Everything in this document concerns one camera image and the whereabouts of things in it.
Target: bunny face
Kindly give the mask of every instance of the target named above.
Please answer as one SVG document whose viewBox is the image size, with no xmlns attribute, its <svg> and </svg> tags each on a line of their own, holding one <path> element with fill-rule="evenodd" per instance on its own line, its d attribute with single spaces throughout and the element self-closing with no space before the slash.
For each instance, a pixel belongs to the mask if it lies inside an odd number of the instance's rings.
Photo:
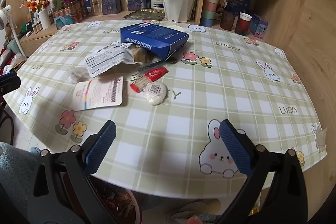
<svg viewBox="0 0 336 224">
<path fill-rule="evenodd" d="M 275 83 L 275 81 L 280 82 L 280 77 L 274 71 L 272 71 L 272 68 L 271 68 L 271 66 L 268 63 L 266 63 L 265 66 L 264 66 L 261 63 L 257 62 L 257 65 L 261 69 L 263 69 L 263 71 L 264 71 L 265 75 L 267 76 L 267 78 L 269 80 L 271 80 L 273 83 Z"/>
<path fill-rule="evenodd" d="M 279 48 L 275 48 L 275 53 L 277 55 L 279 55 L 282 59 L 285 59 L 285 53 L 283 50 L 279 49 Z"/>
<path fill-rule="evenodd" d="M 218 120 L 212 120 L 208 125 L 210 142 L 199 155 L 199 169 L 203 174 L 217 173 L 229 179 L 234 176 L 238 168 L 219 135 L 219 125 Z"/>
<path fill-rule="evenodd" d="M 319 131 L 321 131 L 321 129 L 319 128 L 319 124 L 316 123 L 315 126 L 311 125 L 311 130 L 313 131 L 314 137 L 315 137 L 315 144 L 316 144 L 316 148 L 318 151 L 320 151 L 320 149 L 317 146 L 317 134 Z"/>
<path fill-rule="evenodd" d="M 204 27 L 198 25 L 189 25 L 188 29 L 192 32 L 206 32 Z"/>
<path fill-rule="evenodd" d="M 92 21 L 88 28 L 97 27 L 101 24 L 101 21 Z"/>
<path fill-rule="evenodd" d="M 30 107 L 32 106 L 33 97 L 38 93 L 40 88 L 36 88 L 32 92 L 32 88 L 29 88 L 26 92 L 26 97 L 23 99 L 20 108 L 19 113 L 23 112 L 23 114 L 27 114 L 30 110 Z"/>
</svg>

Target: tile floor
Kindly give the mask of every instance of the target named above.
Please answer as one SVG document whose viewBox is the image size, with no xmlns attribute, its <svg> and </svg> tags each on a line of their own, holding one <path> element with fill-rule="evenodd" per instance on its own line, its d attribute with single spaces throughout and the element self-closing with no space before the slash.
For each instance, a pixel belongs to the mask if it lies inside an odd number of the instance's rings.
<svg viewBox="0 0 336 224">
<path fill-rule="evenodd" d="M 36 138 L 24 124 L 22 124 L 8 106 L 6 106 L 5 109 L 14 120 L 13 146 L 24 150 L 29 150 L 33 146 L 38 147 L 41 150 L 46 148 L 46 146 Z M 11 122 L 7 119 L 0 128 L 0 142 L 10 143 L 10 140 Z M 233 198 L 220 198 L 219 200 L 221 201 L 222 206 L 218 213 L 222 214 L 230 205 Z M 179 208 L 191 202 L 191 200 L 172 198 L 162 198 L 160 201 L 160 206 L 142 212 L 143 224 L 168 224 L 166 222 L 167 215 L 172 212 L 177 212 Z"/>
</svg>

